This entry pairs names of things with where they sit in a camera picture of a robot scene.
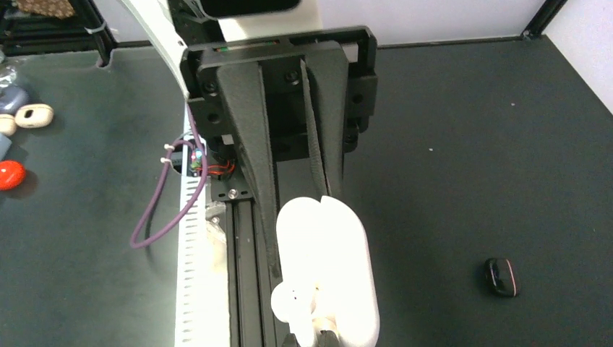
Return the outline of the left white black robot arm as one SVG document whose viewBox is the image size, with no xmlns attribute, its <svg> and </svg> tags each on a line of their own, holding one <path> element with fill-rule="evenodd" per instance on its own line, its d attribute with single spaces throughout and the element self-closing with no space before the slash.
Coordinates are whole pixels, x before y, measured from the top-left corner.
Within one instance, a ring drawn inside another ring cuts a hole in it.
<svg viewBox="0 0 613 347">
<path fill-rule="evenodd" d="M 237 163 L 260 211 L 270 276 L 279 161 L 308 158 L 322 195 L 340 197 L 344 155 L 369 126 L 377 39 L 324 29 L 315 1 L 229 17 L 203 1 L 126 1 L 176 78 L 198 135 Z"/>
</svg>

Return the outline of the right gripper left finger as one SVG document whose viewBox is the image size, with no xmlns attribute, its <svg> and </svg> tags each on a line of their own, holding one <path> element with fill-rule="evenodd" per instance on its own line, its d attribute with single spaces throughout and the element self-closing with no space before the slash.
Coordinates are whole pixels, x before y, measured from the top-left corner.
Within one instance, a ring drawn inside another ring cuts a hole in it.
<svg viewBox="0 0 613 347">
<path fill-rule="evenodd" d="M 299 347 L 296 336 L 293 333 L 288 333 L 283 339 L 282 347 Z"/>
</svg>

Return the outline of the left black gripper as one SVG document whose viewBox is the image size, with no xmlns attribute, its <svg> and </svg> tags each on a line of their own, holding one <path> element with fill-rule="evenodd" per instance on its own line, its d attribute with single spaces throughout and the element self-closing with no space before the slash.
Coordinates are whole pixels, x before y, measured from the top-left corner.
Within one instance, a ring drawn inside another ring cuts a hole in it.
<svg viewBox="0 0 613 347">
<path fill-rule="evenodd" d="M 376 55 L 374 34 L 358 26 L 199 44 L 181 59 L 198 133 L 237 148 L 274 279 L 282 275 L 273 155 L 309 155 L 317 193 L 339 199 L 343 154 L 374 113 Z"/>
</svg>

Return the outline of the white earbud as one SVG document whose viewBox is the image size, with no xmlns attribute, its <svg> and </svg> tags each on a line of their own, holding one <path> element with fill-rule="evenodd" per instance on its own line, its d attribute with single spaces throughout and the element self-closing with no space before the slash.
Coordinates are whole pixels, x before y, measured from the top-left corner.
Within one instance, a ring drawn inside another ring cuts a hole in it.
<svg viewBox="0 0 613 347">
<path fill-rule="evenodd" d="M 312 323 L 315 287 L 312 283 L 283 281 L 271 294 L 271 308 L 281 322 L 287 323 L 300 346 L 315 346 L 316 332 Z"/>
</svg>

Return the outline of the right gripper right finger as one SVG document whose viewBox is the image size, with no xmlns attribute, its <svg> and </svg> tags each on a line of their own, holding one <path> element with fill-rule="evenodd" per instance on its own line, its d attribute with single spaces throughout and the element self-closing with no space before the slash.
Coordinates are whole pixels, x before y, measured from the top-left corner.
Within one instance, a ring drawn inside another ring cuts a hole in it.
<svg viewBox="0 0 613 347">
<path fill-rule="evenodd" d="M 337 335 L 331 330 L 320 331 L 320 347 L 340 347 Z"/>
</svg>

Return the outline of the black gold charging case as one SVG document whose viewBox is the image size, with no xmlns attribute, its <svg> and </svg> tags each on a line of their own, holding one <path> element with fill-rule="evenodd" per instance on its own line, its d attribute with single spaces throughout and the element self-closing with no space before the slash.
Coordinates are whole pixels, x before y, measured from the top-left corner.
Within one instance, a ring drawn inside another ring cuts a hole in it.
<svg viewBox="0 0 613 347">
<path fill-rule="evenodd" d="M 508 258 L 488 258 L 483 268 L 486 286 L 492 294 L 502 298 L 514 298 L 520 294 L 515 268 Z"/>
</svg>

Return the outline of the white earbud case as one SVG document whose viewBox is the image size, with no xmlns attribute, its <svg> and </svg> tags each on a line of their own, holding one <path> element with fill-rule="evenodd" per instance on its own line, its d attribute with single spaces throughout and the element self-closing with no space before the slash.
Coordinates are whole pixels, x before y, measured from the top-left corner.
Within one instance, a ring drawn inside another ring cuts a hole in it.
<svg viewBox="0 0 613 347">
<path fill-rule="evenodd" d="M 341 346 L 375 346 L 380 315 L 366 231 L 344 202 L 297 197 L 278 214 L 282 282 L 312 283 L 312 323 L 333 331 Z"/>
</svg>

